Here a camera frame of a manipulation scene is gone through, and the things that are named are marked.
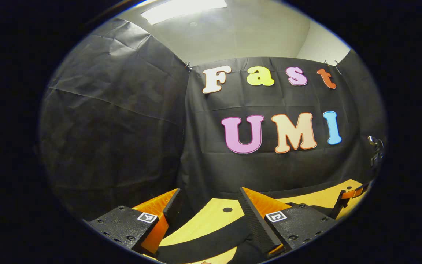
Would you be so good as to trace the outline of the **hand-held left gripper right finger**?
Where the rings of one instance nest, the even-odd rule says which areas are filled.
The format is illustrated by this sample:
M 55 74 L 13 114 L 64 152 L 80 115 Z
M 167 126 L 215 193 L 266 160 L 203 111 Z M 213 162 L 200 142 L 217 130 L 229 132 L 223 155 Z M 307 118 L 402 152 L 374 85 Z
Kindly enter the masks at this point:
M 245 187 L 240 188 L 239 203 L 257 247 L 267 257 L 298 249 L 337 224 L 306 204 L 286 204 Z

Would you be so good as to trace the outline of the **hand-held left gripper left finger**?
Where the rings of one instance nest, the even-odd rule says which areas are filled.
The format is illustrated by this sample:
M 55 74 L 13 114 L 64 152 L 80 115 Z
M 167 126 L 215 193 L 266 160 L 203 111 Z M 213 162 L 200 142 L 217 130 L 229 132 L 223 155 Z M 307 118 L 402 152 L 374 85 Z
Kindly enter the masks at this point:
M 126 249 L 155 255 L 181 204 L 181 191 L 176 188 L 133 208 L 118 206 L 86 224 Z

